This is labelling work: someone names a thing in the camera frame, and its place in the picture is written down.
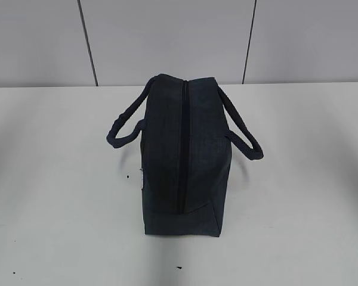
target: white wall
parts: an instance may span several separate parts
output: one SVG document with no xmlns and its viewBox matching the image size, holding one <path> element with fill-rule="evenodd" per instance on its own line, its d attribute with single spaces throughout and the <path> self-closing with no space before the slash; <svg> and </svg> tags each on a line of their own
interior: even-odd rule
<svg viewBox="0 0 358 286">
<path fill-rule="evenodd" d="M 157 73 L 240 83 L 253 0 L 82 0 L 100 85 Z"/>
<path fill-rule="evenodd" d="M 93 84 L 75 1 L 0 0 L 0 87 Z"/>
<path fill-rule="evenodd" d="M 82 0 L 99 85 L 241 83 L 255 0 Z M 257 0 L 245 83 L 358 81 L 358 0 Z M 0 0 L 0 86 L 95 85 L 78 2 Z"/>
<path fill-rule="evenodd" d="M 246 83 L 358 81 L 358 0 L 258 0 Z"/>
</svg>

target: table surface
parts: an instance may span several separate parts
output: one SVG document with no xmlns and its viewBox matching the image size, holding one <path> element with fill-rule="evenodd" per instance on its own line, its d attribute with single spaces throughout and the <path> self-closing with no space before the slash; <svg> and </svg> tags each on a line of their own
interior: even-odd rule
<svg viewBox="0 0 358 286">
<path fill-rule="evenodd" d="M 144 235 L 140 137 L 106 142 L 142 86 L 0 89 L 0 285 L 358 285 L 358 83 L 221 87 L 264 158 L 219 238 Z"/>
</svg>

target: zipper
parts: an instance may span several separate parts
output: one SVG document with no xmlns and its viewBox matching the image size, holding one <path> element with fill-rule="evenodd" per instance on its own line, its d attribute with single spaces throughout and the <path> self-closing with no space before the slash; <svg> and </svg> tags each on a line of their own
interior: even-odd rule
<svg viewBox="0 0 358 286">
<path fill-rule="evenodd" d="M 184 213 L 190 157 L 190 98 L 189 82 L 184 80 L 181 94 L 181 136 L 177 212 Z"/>
</svg>

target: bag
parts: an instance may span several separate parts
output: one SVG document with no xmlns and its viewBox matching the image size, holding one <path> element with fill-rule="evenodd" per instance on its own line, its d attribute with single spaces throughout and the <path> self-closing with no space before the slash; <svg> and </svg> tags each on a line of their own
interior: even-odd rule
<svg viewBox="0 0 358 286">
<path fill-rule="evenodd" d="M 130 135 L 115 138 L 147 96 L 144 119 Z M 223 106 L 253 148 L 229 130 Z M 231 142 L 250 160 L 263 158 L 263 151 L 215 78 L 187 81 L 167 74 L 151 78 L 115 120 L 107 141 L 120 148 L 141 130 L 145 234 L 219 237 Z"/>
</svg>

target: fabric handle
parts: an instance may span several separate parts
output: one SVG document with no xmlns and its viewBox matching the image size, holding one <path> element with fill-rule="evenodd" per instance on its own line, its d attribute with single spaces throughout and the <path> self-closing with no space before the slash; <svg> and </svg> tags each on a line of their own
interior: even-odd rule
<svg viewBox="0 0 358 286">
<path fill-rule="evenodd" d="M 126 121 L 134 114 L 134 112 L 139 108 L 142 102 L 146 99 L 150 92 L 150 88 L 152 83 L 155 81 L 155 77 L 151 78 L 146 86 L 143 89 L 141 95 L 130 105 L 129 108 L 126 109 L 124 113 L 122 113 L 117 120 L 114 121 L 114 124 L 109 131 L 109 134 L 106 136 L 106 140 L 108 143 L 113 146 L 114 148 L 120 148 L 124 145 L 130 143 L 131 141 L 135 140 L 138 137 L 138 134 L 141 130 L 146 128 L 146 120 L 140 120 L 133 132 L 130 135 L 123 137 L 123 138 L 115 138 L 119 132 L 119 130 L 125 125 Z"/>
<path fill-rule="evenodd" d="M 248 146 L 239 136 L 237 136 L 232 130 L 228 130 L 226 137 L 231 140 L 232 143 L 239 149 L 248 159 L 250 160 L 259 160 L 264 157 L 263 150 L 261 149 L 257 140 L 246 128 L 244 121 L 240 117 L 240 114 L 237 112 L 236 108 L 233 106 L 232 102 L 224 91 L 218 86 L 218 93 L 223 102 L 224 108 L 227 110 L 229 116 L 238 126 L 238 128 L 243 132 L 245 137 L 251 142 L 253 148 Z"/>
</svg>

